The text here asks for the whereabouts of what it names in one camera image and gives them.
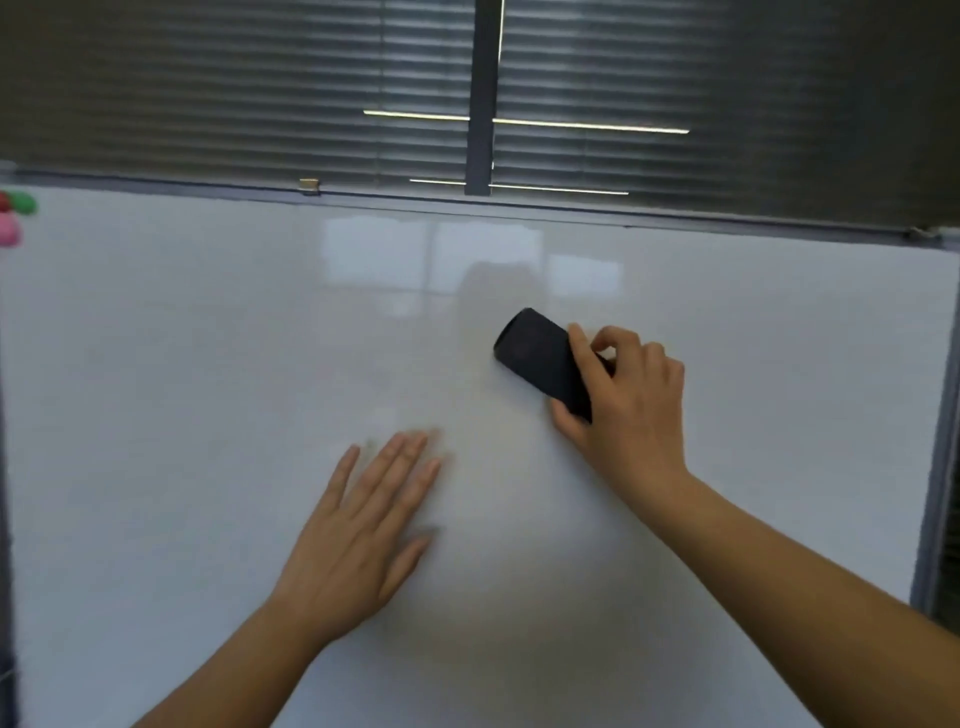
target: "metal clip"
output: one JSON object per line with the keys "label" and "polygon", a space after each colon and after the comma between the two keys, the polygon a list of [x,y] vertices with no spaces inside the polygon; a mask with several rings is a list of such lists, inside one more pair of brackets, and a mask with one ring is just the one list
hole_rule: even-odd
{"label": "metal clip", "polygon": [[312,177],[300,178],[299,190],[301,195],[319,195],[320,180]]}

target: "window blinds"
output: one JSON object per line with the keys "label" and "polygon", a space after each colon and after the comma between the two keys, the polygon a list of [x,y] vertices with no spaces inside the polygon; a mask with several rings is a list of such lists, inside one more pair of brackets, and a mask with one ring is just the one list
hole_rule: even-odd
{"label": "window blinds", "polygon": [[958,18],[947,2],[505,0],[497,116],[688,133],[498,124],[493,181],[960,221]]}
{"label": "window blinds", "polygon": [[0,0],[0,158],[960,224],[958,36],[954,0]]}
{"label": "window blinds", "polygon": [[462,178],[472,0],[93,0],[0,15],[0,158],[296,186]]}

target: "black eraser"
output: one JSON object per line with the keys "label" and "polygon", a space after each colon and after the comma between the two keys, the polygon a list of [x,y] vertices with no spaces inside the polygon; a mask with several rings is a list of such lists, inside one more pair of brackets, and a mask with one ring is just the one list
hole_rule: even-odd
{"label": "black eraser", "polygon": [[[524,308],[500,332],[493,358],[547,397],[563,402],[572,414],[592,422],[590,397],[566,331],[533,308]],[[599,354],[597,358],[612,374],[613,363]]]}

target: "left hand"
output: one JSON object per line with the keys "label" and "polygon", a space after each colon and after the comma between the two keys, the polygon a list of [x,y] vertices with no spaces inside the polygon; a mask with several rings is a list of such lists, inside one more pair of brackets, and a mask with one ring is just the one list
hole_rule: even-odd
{"label": "left hand", "polygon": [[440,472],[433,458],[403,487],[426,444],[422,432],[394,435],[345,497],[360,454],[350,447],[303,527],[267,603],[317,652],[382,609],[430,546],[429,535],[418,536],[395,555]]}

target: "white whiteboard surface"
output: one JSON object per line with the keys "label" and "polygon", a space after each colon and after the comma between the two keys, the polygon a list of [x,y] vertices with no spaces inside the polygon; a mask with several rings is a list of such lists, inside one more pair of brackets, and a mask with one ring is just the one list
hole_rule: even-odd
{"label": "white whiteboard surface", "polygon": [[532,305],[687,364],[691,469],[907,599],[957,288],[929,251],[39,189],[0,258],[28,728],[114,728],[270,591],[336,458],[452,453],[441,530],[277,725],[812,719],[491,360]]}

